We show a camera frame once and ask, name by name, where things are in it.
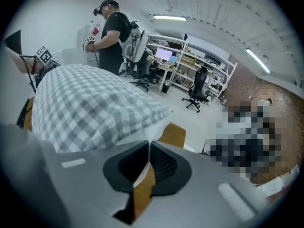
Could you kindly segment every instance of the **white backpack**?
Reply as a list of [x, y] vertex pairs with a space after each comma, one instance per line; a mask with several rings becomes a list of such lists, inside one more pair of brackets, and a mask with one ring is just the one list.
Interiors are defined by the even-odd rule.
[[121, 42], [121, 40], [118, 40], [118, 42], [123, 49], [123, 57], [131, 62], [137, 63], [147, 47], [148, 33], [146, 30], [141, 33], [135, 21], [132, 21], [130, 24], [131, 30], [129, 37], [125, 42]]

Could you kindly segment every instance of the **ceiling light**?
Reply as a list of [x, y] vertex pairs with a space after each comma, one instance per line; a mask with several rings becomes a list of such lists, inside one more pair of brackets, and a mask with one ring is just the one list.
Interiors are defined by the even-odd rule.
[[155, 19], [169, 19], [169, 20], [178, 20], [178, 21], [187, 21], [186, 17], [183, 16], [154, 16]]
[[270, 74], [270, 70], [266, 67], [266, 65], [249, 48], [246, 49], [246, 52], [252, 56], [267, 73]]

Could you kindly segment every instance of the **black office chair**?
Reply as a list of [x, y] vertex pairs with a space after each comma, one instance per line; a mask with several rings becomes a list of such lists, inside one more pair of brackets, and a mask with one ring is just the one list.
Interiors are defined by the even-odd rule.
[[[137, 64], [136, 73], [132, 74], [132, 76], [134, 76], [134, 79], [138, 79], [138, 80], [134, 81], [134, 82], [130, 82], [130, 83], [131, 84], [136, 84], [136, 87], [137, 86], [142, 86], [148, 92], [149, 89], [147, 87], [149, 87], [149, 84], [142, 82], [142, 79], [147, 77], [147, 74], [146, 74], [147, 58], [148, 58], [148, 52], [144, 51], [144, 53], [142, 54], [141, 59], [138, 61], [138, 63], [136, 63]], [[131, 67], [131, 72], [134, 70], [134, 66], [135, 66], [135, 64], [133, 64], [133, 66]]]
[[204, 83], [206, 81], [206, 78], [207, 78], [206, 72], [207, 72], [207, 69], [204, 67], [202, 67], [200, 70], [196, 71], [194, 84], [188, 91], [190, 99], [182, 98], [182, 101], [186, 100], [186, 101], [190, 102], [190, 105], [186, 106], [186, 108], [188, 109], [189, 106], [194, 105], [197, 109], [197, 113], [200, 112], [200, 109], [199, 109], [200, 102], [209, 102], [207, 97], [212, 96], [208, 92], [206, 92], [205, 95], [201, 92], [203, 89]]

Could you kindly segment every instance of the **white shelf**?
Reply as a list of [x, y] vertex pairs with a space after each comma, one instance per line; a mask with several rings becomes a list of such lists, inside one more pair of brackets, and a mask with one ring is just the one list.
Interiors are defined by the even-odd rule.
[[178, 49], [175, 49], [175, 48], [171, 48], [171, 47], [165, 47], [165, 46], [162, 46], [162, 45], [148, 43], [148, 46], [158, 47], [158, 48], [164, 48], [164, 49], [167, 49], [169, 51], [175, 51], [175, 52], [181, 53], [181, 50], [178, 50]]
[[181, 76], [181, 77], [183, 77], [183, 78], [185, 78], [185, 79], [187, 79], [187, 80], [189, 80], [191, 82], [194, 82], [194, 79], [192, 79], [192, 78], [190, 78], [188, 76], [185, 76], [185, 75], [182, 75], [182, 74], [179, 74], [179, 73], [175, 73], [175, 74], [178, 75], [178, 76]]
[[188, 65], [188, 64], [185, 64], [185, 63], [182, 63], [182, 62], [180, 62], [180, 65], [183, 65], [185, 67], [188, 67], [188, 68], [191, 68], [191, 69], [197, 71], [197, 69], [195, 67], [191, 66], [191, 65]]
[[182, 88], [182, 89], [184, 89], [184, 90], [189, 91], [189, 89], [187, 89], [185, 86], [182, 86], [182, 85], [180, 85], [180, 84], [178, 84], [178, 83], [172, 82], [172, 84], [174, 84], [175, 86], [178, 86], [178, 87], [180, 87], [180, 88]]
[[232, 64], [231, 62], [229, 62], [229, 61], [227, 61], [227, 60], [225, 60], [225, 59], [222, 59], [222, 58], [220, 58], [219, 56], [213, 54], [212, 52], [209, 52], [209, 51], [207, 51], [207, 50], [205, 50], [205, 49], [203, 49], [203, 48], [200, 48], [200, 47], [198, 47], [198, 46], [196, 46], [196, 45], [194, 45], [194, 44], [192, 44], [192, 43], [188, 43], [188, 47], [189, 47], [190, 49], [193, 48], [193, 49], [195, 49], [195, 50], [201, 51], [201, 52], [203, 52], [203, 53], [205, 53], [205, 54], [207, 54], [207, 55], [213, 57], [214, 59], [216, 59], [216, 60], [218, 60], [218, 61], [220, 61], [220, 62], [222, 62], [222, 63], [228, 65], [228, 66], [233, 66], [233, 67], [235, 67], [235, 65]]
[[215, 70], [219, 71], [220, 73], [222, 73], [222, 74], [224, 74], [224, 75], [230, 77], [230, 75], [229, 75], [228, 73], [226, 73], [225, 71], [219, 69], [218, 67], [213, 66], [212, 64], [210, 64], [210, 63], [208, 63], [208, 62], [207, 62], [206, 64], [209, 65], [210, 67], [214, 68]]
[[169, 42], [173, 42], [176, 44], [181, 44], [181, 45], [185, 45], [186, 41], [182, 40], [182, 39], [177, 39], [174, 37], [168, 37], [168, 36], [162, 36], [162, 35], [148, 35], [149, 38], [153, 38], [153, 39], [158, 39], [158, 40], [166, 40]]
[[216, 95], [218, 95], [219, 91], [215, 88], [212, 88], [210, 85], [208, 85], [207, 83], [204, 83], [204, 86], [207, 87], [208, 89], [210, 89], [211, 91], [216, 92]]
[[195, 56], [195, 55], [192, 55], [191, 53], [189, 53], [189, 52], [184, 52], [184, 54], [185, 55], [187, 55], [187, 56], [189, 56], [189, 57], [193, 57], [193, 58], [195, 58], [195, 59], [197, 59], [197, 60], [199, 60], [199, 61], [205, 61], [203, 58], [201, 58], [201, 57], [198, 57], [198, 56]]

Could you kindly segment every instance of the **brick wall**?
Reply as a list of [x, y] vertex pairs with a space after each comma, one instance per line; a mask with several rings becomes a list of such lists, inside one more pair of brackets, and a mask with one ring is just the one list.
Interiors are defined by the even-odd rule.
[[279, 86], [255, 77], [234, 57], [230, 56], [229, 61], [233, 64], [237, 62], [237, 68], [223, 94], [228, 105], [237, 105], [242, 100], [248, 100], [249, 96], [257, 101], [271, 98], [273, 105], [285, 112], [288, 119], [292, 119], [293, 142], [281, 147], [288, 153], [287, 157], [268, 173], [263, 173], [253, 180], [255, 183], [265, 183], [290, 171], [297, 163], [300, 164], [304, 157], [304, 100]]

